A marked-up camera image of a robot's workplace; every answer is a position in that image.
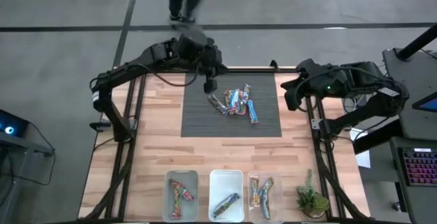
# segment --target rgb keyboard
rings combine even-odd
[[[410,186],[437,186],[437,148],[431,152],[417,152],[402,148],[407,183]]]

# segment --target small potted plant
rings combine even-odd
[[[305,186],[297,186],[299,208],[311,218],[320,218],[329,209],[329,200],[313,187],[313,172],[308,170]]]

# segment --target wooden table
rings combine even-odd
[[[173,83],[185,82],[184,74],[163,74],[163,76]],[[162,221],[164,176],[168,171],[181,169],[192,169],[199,173],[198,221],[209,221],[209,175],[214,169],[239,169],[245,177],[253,170],[280,172],[283,185],[284,221],[310,221],[310,218],[298,209],[295,190],[296,186],[305,184],[307,170],[312,169],[315,189],[320,192],[308,116],[300,111],[288,111],[283,98],[285,90],[279,87],[282,82],[296,77],[296,74],[275,74],[282,137],[208,137],[206,139],[180,136],[184,88],[172,87],[155,76],[147,76],[125,221]],[[120,111],[124,109],[127,92],[128,84],[113,90],[113,101]],[[327,118],[335,118],[343,114],[340,99],[326,98],[323,103]],[[112,136],[112,132],[99,134],[96,145]],[[94,152],[80,217],[88,214],[108,189],[116,147],[116,143],[110,142]],[[369,215],[350,141],[336,140],[334,157],[340,185],[358,209]],[[333,190],[328,189],[333,212],[337,213]],[[245,180],[244,211],[245,221],[249,221],[246,193]]]

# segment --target clear plastic tray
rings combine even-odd
[[[261,205],[258,207],[251,206],[252,188],[251,176],[259,178],[258,190],[264,185],[268,178],[273,178],[274,183],[268,192],[268,205],[270,208],[270,220],[266,219],[262,213]],[[247,175],[247,206],[249,207],[249,220],[252,223],[282,223],[283,222],[283,189],[282,178],[277,172],[269,171],[251,171]]]
[[[180,204],[181,218],[172,219],[171,213],[175,208],[175,195],[170,186],[170,179],[183,184],[187,191],[193,196],[192,201],[182,198]],[[165,175],[164,187],[164,211],[163,220],[168,223],[194,222],[199,214],[199,175],[194,170],[168,171]]]
[[[243,173],[240,170],[213,170],[210,174],[210,205],[208,216],[213,222],[239,223],[244,220]],[[240,198],[224,213],[213,217],[214,209],[229,195],[237,193]]]

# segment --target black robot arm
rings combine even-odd
[[[316,124],[312,125],[320,129],[324,139],[338,135],[346,126],[355,125],[373,116],[398,115],[409,98],[405,85],[384,76],[374,62],[321,66],[312,59],[307,59],[297,66],[297,71],[299,77],[296,80],[281,84],[287,90],[285,101],[290,111],[303,110],[299,106],[305,96],[352,98],[373,94],[360,109],[337,119],[315,121]]]
[[[205,75],[206,82],[203,85],[205,93],[216,89],[214,77],[227,72],[227,68],[222,64],[221,52],[214,45],[214,40],[207,38],[202,32],[189,32],[182,34],[178,40],[172,38],[153,44],[138,58],[99,74],[90,82],[93,106],[97,111],[103,112],[112,123],[116,142],[130,141],[133,138],[133,130],[128,118],[121,116],[112,102],[112,89],[138,76],[168,70],[194,71],[195,78],[198,74]]]

